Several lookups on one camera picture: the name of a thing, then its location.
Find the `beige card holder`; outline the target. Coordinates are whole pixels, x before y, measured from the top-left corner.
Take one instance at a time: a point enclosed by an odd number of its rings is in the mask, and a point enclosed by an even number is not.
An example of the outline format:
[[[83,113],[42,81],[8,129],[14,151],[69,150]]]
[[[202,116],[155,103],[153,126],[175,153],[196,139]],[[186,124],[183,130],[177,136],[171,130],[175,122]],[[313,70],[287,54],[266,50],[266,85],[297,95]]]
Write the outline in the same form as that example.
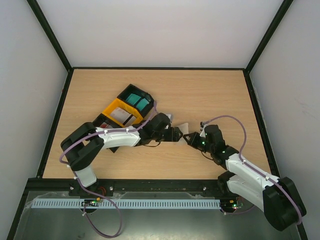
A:
[[[186,123],[183,123],[183,124],[180,124],[176,127],[179,127],[180,130],[182,131],[183,135],[185,134],[189,134],[189,124],[186,122]],[[184,140],[183,138],[183,141],[182,142],[174,142],[176,145],[186,145],[186,141]]]

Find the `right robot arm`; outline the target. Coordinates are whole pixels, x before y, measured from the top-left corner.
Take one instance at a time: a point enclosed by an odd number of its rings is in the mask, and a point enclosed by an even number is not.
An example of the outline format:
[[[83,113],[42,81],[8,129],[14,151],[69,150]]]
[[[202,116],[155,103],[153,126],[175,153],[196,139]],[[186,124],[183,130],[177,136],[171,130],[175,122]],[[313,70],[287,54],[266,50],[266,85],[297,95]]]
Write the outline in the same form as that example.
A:
[[[267,221],[278,231],[301,224],[307,210],[294,182],[269,174],[248,161],[234,147],[225,143],[219,127],[206,125],[200,133],[183,136],[187,144],[226,171],[218,177],[218,191],[229,196],[237,194],[259,208]]]

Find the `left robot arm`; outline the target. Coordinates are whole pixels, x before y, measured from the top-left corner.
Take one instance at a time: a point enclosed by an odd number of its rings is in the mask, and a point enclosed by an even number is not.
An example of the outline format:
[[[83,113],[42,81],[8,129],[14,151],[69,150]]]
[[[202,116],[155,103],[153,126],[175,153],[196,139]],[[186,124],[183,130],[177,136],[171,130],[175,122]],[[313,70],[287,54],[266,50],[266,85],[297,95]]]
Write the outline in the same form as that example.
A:
[[[83,187],[90,187],[97,181],[92,162],[101,150],[146,146],[151,141],[178,142],[183,132],[171,125],[171,118],[171,115],[160,112],[124,128],[101,128],[86,122],[61,142],[59,161],[71,168]]]

